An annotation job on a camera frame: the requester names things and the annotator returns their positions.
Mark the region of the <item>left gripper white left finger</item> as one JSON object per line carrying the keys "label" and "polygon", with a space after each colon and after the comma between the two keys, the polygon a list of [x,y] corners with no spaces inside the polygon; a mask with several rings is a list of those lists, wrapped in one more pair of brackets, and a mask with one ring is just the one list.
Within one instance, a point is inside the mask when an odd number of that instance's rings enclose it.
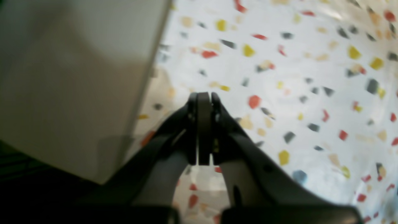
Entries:
{"label": "left gripper white left finger", "polygon": [[205,164],[205,93],[190,94],[152,139],[107,183],[74,207],[79,224],[179,224],[172,207],[187,165]]}

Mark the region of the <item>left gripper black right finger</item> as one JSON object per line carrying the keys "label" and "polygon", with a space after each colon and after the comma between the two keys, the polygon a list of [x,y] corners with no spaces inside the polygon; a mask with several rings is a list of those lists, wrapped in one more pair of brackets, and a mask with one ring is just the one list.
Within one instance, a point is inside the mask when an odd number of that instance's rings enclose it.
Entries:
{"label": "left gripper black right finger", "polygon": [[255,145],[216,93],[205,94],[205,162],[221,168],[230,207],[221,224],[362,224],[352,206],[324,200]]}

